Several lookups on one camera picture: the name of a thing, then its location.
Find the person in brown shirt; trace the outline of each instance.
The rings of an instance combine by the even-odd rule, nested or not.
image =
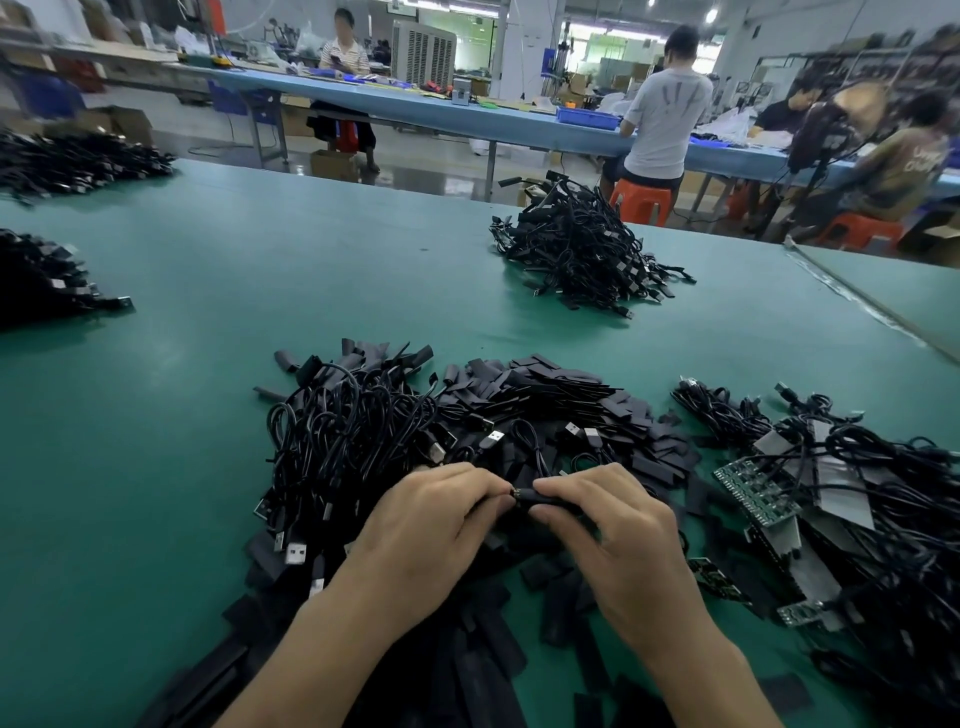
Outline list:
[[[792,222],[802,228],[794,239],[816,237],[841,212],[897,221],[920,206],[947,163],[948,139],[939,127],[946,112],[947,99],[939,93],[910,101],[904,109],[909,127],[877,144],[840,187],[813,195],[794,210]],[[836,231],[836,237],[844,232]]]

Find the blue tabletop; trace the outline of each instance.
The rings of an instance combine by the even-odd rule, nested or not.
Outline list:
[[[334,83],[269,71],[214,68],[194,70],[232,90],[269,88],[337,104],[381,119],[477,139],[598,157],[625,154],[633,143],[632,139],[624,138],[616,131],[561,124],[550,114],[515,109],[485,109],[477,105],[458,106],[443,99],[383,86]],[[829,189],[842,182],[852,167],[853,163],[849,161],[833,163],[823,187]],[[786,155],[773,150],[691,144],[686,153],[686,168],[724,177],[776,182],[786,173]],[[812,170],[807,170],[799,175],[797,184],[806,184],[811,174]],[[960,176],[944,175],[931,191],[930,197],[939,199],[957,194],[960,194]]]

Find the green table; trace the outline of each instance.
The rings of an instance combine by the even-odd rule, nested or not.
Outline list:
[[[330,357],[342,336],[433,346],[435,363],[542,352],[671,406],[678,376],[737,395],[830,394],[891,437],[960,449],[957,371],[826,289],[778,247],[645,229],[699,279],[636,317],[533,298],[491,247],[516,208],[248,169],[179,163],[171,180],[25,208],[0,220],[78,246],[136,311],[0,334],[4,726],[129,725],[177,667],[226,634],[241,549],[268,485],[276,349]],[[687,531],[694,545],[698,525]],[[515,574],[506,614],[531,656],[516,680],[531,728],[572,725],[572,650],[537,642],[540,598]],[[863,725],[801,637],[712,600],[756,673],[800,674],[816,709],[791,727]],[[612,675],[640,670],[594,617]]]
[[[960,358],[960,271],[895,258],[804,247],[823,270],[909,330]]]

